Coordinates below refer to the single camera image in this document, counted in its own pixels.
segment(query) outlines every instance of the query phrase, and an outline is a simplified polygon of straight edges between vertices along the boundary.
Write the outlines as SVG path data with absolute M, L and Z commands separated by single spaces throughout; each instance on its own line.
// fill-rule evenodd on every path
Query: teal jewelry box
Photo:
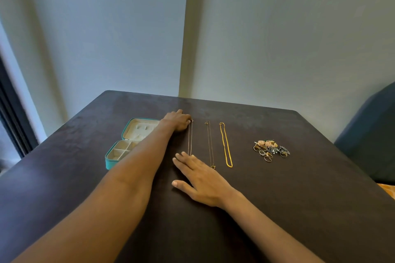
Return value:
M 159 120 L 131 119 L 117 141 L 106 154 L 106 168 L 111 169 L 159 124 Z

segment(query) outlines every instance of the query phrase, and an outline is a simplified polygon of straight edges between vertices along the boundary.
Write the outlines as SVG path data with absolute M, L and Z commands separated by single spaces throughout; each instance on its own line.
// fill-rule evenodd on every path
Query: thin chain necklace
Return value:
M 228 153 L 229 153 L 229 159 L 230 159 L 230 164 L 228 164 L 228 157 L 226 156 L 226 149 L 225 149 L 225 142 L 224 142 L 224 135 L 222 133 L 222 125 L 224 126 L 224 132 L 225 132 L 225 139 L 226 139 L 226 145 L 228 146 Z M 232 157 L 230 156 L 230 151 L 229 151 L 229 143 L 228 143 L 228 137 L 226 136 L 226 131 L 225 131 L 225 123 L 220 122 L 220 130 L 221 130 L 221 135 L 222 135 L 222 143 L 224 144 L 224 152 L 225 152 L 225 160 L 226 160 L 226 165 L 229 167 L 233 167 L 232 163 Z
M 205 122 L 207 125 L 207 140 L 209 141 L 209 156 L 210 156 L 210 167 L 215 170 L 215 165 L 214 165 L 214 152 L 213 152 L 213 139 L 211 138 L 211 126 L 210 126 L 210 121 Z
M 191 156 L 192 155 L 192 131 L 193 131 L 193 126 L 194 126 L 194 120 L 191 120 L 191 122 L 188 125 L 188 155 Z M 189 130 L 191 133 L 191 144 L 189 144 Z

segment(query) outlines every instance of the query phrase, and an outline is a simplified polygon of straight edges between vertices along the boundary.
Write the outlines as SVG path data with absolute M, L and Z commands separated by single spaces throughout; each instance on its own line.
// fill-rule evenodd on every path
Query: orange fabric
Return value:
M 395 199 L 395 186 L 387 184 L 378 184 L 382 189 L 384 189 L 393 199 Z

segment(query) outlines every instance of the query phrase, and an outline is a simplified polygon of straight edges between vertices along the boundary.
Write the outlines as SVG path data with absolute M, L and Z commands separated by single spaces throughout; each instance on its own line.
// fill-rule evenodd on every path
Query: hand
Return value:
M 177 112 L 167 113 L 162 120 L 170 122 L 174 126 L 175 131 L 183 131 L 190 124 L 192 118 L 191 115 L 182 114 L 182 109 L 179 109 Z
M 224 209 L 226 203 L 239 193 L 216 170 L 194 155 L 188 156 L 182 152 L 175 155 L 173 162 L 193 187 L 181 180 L 174 180 L 171 184 L 195 201 Z

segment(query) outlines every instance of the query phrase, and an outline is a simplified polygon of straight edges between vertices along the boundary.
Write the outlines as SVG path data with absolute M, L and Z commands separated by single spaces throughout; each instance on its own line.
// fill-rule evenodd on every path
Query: necklace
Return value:
M 228 157 L 226 156 L 224 135 L 223 135 L 223 133 L 222 133 L 222 125 L 224 126 L 225 139 L 226 139 L 226 145 L 228 146 L 228 153 L 229 153 L 230 165 L 228 164 Z M 225 152 L 226 165 L 229 166 L 229 167 L 233 167 L 232 157 L 230 156 L 230 151 L 229 151 L 228 137 L 226 136 L 226 131 L 225 131 L 225 123 L 220 122 L 220 130 L 221 130 L 221 135 L 222 135 L 222 143 L 224 144 L 224 152 Z
M 193 131 L 193 126 L 194 126 L 194 120 L 191 120 L 191 122 L 188 125 L 188 155 L 191 156 L 192 155 L 192 131 Z M 189 130 L 191 133 L 191 144 L 189 144 Z
M 205 122 L 207 125 L 207 140 L 209 141 L 209 156 L 210 156 L 210 167 L 215 170 L 215 165 L 214 165 L 214 152 L 213 152 L 213 139 L 211 138 L 211 126 L 210 126 L 210 121 Z

